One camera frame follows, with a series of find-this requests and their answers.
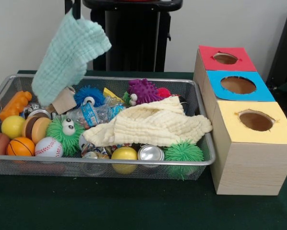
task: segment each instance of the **white wall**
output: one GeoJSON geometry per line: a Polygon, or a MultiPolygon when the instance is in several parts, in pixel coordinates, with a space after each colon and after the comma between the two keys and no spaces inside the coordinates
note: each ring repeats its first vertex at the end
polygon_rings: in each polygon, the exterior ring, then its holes
{"type": "MultiPolygon", "coordinates": [[[[63,0],[0,0],[0,83],[38,68],[63,15],[63,0]]],[[[88,19],[89,10],[83,15],[88,19]]],[[[198,45],[244,46],[266,78],[287,0],[184,0],[171,15],[166,71],[192,72],[198,45]]]]}
{"type": "Polygon", "coordinates": [[[287,0],[184,0],[171,16],[166,71],[193,71],[198,45],[241,46],[266,79],[287,17],[287,0]]]}

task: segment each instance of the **green spiky ball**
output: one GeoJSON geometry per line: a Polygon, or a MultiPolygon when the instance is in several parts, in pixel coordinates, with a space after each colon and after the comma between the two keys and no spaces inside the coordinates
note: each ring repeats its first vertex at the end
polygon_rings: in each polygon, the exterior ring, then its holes
{"type": "MultiPolygon", "coordinates": [[[[166,161],[203,161],[203,152],[190,140],[181,141],[178,144],[172,144],[164,150],[166,161]]],[[[176,166],[167,167],[167,172],[171,178],[184,180],[187,176],[193,174],[198,166],[176,166]]]]}
{"type": "Polygon", "coordinates": [[[125,92],[125,93],[124,93],[122,99],[123,99],[123,101],[125,102],[126,105],[131,105],[131,104],[130,104],[131,98],[130,98],[130,95],[129,95],[128,92],[125,92]]]}
{"type": "Polygon", "coordinates": [[[74,128],[75,133],[72,136],[65,135],[62,131],[61,121],[58,118],[55,118],[48,126],[47,137],[53,137],[62,144],[64,157],[73,156],[80,150],[78,140],[80,135],[84,132],[84,128],[77,122],[74,123],[74,128]]]}

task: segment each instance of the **towel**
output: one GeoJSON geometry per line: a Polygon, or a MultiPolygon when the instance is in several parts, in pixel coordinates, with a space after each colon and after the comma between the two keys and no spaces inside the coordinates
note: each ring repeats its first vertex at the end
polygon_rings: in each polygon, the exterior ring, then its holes
{"type": "Polygon", "coordinates": [[[75,20],[70,10],[33,79],[32,89],[41,105],[48,106],[65,87],[78,84],[86,73],[87,62],[110,48],[111,44],[98,23],[83,17],[75,20]]]}
{"type": "Polygon", "coordinates": [[[85,131],[84,137],[98,147],[124,143],[168,147],[181,140],[197,143],[211,130],[211,122],[203,115],[186,116],[175,96],[123,110],[109,123],[85,131]]]}

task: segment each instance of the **box with hole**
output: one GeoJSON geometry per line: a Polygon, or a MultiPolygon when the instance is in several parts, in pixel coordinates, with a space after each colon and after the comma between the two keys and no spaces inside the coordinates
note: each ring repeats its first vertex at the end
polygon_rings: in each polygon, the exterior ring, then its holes
{"type": "Polygon", "coordinates": [[[277,195],[287,176],[287,118],[278,103],[218,101],[213,128],[216,193],[277,195]]]}
{"type": "Polygon", "coordinates": [[[275,101],[257,72],[208,70],[206,73],[201,93],[211,121],[218,100],[275,101]]]}
{"type": "Polygon", "coordinates": [[[199,84],[201,91],[207,70],[257,71],[244,48],[199,46],[194,81],[199,84]]]}

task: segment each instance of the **red paper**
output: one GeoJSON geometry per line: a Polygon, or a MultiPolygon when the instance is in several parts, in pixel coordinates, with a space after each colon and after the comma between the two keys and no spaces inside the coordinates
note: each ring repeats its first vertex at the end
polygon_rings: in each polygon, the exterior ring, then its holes
{"type": "Polygon", "coordinates": [[[199,46],[199,50],[206,70],[257,71],[246,50],[242,47],[221,48],[199,46]],[[238,60],[235,64],[222,64],[214,58],[217,53],[230,54],[238,60]]]}

